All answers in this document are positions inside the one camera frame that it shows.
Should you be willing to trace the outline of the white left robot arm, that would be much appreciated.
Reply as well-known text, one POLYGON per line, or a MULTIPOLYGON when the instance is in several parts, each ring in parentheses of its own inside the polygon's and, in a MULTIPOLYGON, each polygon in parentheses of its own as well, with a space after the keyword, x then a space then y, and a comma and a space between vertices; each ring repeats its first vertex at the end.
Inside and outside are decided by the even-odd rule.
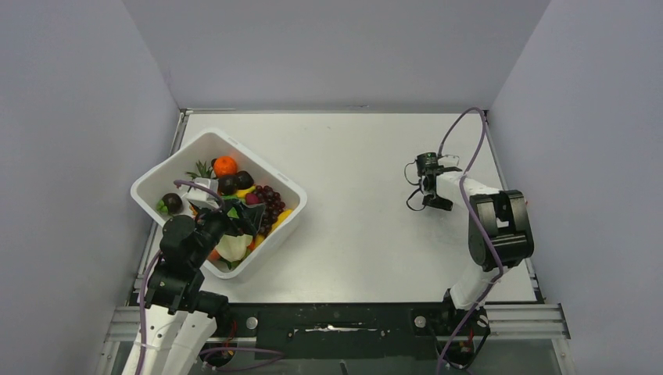
POLYGON ((159 252, 139 290, 139 328, 125 374, 186 374, 207 339, 231 329, 228 297, 202 289, 201 268, 221 240, 254 238, 264 211, 263 204, 232 199, 162 225, 159 252))

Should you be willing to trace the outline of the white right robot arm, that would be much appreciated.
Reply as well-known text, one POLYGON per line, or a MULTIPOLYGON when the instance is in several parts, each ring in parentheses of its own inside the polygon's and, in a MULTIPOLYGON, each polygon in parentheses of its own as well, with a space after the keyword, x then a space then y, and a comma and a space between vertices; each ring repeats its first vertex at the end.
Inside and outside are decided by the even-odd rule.
POLYGON ((467 177, 457 166, 446 166, 434 152, 414 160, 422 205, 468 212, 471 263, 448 290, 451 305, 439 315, 441 326, 460 333, 471 322, 469 310, 481 306, 493 285, 534 252, 527 201, 519 190, 500 190, 467 177))

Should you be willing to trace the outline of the white plastic food bin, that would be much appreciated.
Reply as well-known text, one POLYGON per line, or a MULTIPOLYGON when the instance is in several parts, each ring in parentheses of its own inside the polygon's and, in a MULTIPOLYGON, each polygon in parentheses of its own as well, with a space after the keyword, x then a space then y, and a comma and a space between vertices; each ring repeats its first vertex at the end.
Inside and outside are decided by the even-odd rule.
POLYGON ((219 279, 244 281, 275 256, 285 240, 299 226, 302 218, 301 212, 307 204, 307 194, 303 188, 261 158, 251 148, 237 142, 222 130, 208 127, 186 141, 172 156, 139 177, 131 187, 131 197, 161 227, 167 221, 168 216, 156 210, 157 200, 171 192, 185 197, 187 190, 175 187, 174 181, 185 178, 185 173, 192 170, 195 162, 209 162, 217 156, 232 157, 238 166, 247 170, 258 184, 270 185, 281 193, 285 207, 292 210, 284 223, 276 227, 274 233, 269 234, 248 255, 247 259, 233 270, 228 269, 220 261, 204 263, 204 266, 219 279))

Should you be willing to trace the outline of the purple grape bunch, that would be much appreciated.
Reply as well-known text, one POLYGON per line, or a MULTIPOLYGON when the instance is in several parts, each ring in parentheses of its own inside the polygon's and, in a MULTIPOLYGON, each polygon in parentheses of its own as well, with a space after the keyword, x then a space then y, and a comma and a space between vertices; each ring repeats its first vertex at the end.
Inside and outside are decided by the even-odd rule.
POLYGON ((257 185, 254 195, 259 203, 265 205, 258 234, 266 237, 275 228, 278 217, 285 211, 286 204, 281 199, 281 194, 268 185, 257 185))

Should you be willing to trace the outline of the yellow banana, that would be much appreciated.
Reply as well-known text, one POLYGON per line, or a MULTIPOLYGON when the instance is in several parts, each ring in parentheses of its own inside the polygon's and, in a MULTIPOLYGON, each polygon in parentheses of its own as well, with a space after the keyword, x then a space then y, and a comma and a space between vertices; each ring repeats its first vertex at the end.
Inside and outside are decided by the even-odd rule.
MULTIPOLYGON (((258 198, 254 195, 254 191, 256 190, 257 185, 253 185, 247 190, 238 190, 236 192, 236 197, 241 201, 244 202, 247 205, 255 205, 259 203, 258 198)), ((278 221, 276 223, 276 226, 274 229, 271 230, 269 234, 272 234, 276 228, 278 228, 282 223, 285 222, 285 219, 292 213, 291 209, 288 209, 287 206, 285 207, 285 211, 278 217, 278 221)), ((259 245, 262 244, 262 242, 268 237, 259 235, 256 236, 256 238, 253 240, 253 242, 249 245, 251 249, 257 248, 259 245)))

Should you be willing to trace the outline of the orange tangerine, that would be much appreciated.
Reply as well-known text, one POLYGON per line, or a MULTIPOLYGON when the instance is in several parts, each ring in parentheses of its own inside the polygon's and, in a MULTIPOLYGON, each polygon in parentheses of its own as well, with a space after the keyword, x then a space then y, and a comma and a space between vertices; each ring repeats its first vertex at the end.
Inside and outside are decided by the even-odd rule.
POLYGON ((212 162, 213 172, 216 177, 234 175, 238 172, 237 162, 230 156, 216 158, 212 162))

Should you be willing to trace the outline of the toy pineapple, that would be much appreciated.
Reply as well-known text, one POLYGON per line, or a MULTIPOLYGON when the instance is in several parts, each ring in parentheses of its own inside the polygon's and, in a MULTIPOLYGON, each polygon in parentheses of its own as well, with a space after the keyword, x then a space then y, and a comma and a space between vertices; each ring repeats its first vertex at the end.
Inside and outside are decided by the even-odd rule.
POLYGON ((212 179, 214 177, 213 164, 198 160, 195 163, 195 169, 193 171, 185 172, 185 175, 190 177, 192 180, 196 178, 212 179))

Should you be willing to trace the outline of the dark mangosteen with green leaves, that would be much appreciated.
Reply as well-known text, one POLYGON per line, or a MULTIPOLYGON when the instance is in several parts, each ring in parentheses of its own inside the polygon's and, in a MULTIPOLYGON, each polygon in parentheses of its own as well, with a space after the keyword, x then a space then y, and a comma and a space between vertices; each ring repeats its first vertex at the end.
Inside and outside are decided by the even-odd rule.
POLYGON ((156 211, 163 215, 174 216, 180 214, 184 208, 183 201, 178 194, 167 193, 157 203, 156 211))

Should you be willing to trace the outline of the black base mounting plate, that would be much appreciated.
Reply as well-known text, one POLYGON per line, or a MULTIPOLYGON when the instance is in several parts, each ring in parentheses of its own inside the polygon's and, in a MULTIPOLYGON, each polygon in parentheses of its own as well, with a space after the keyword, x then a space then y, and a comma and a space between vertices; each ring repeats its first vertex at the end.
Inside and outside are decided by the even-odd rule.
POLYGON ((232 327, 236 343, 286 359, 472 358, 489 336, 485 309, 462 323, 463 310, 448 302, 232 303, 230 320, 212 336, 222 341, 232 327))

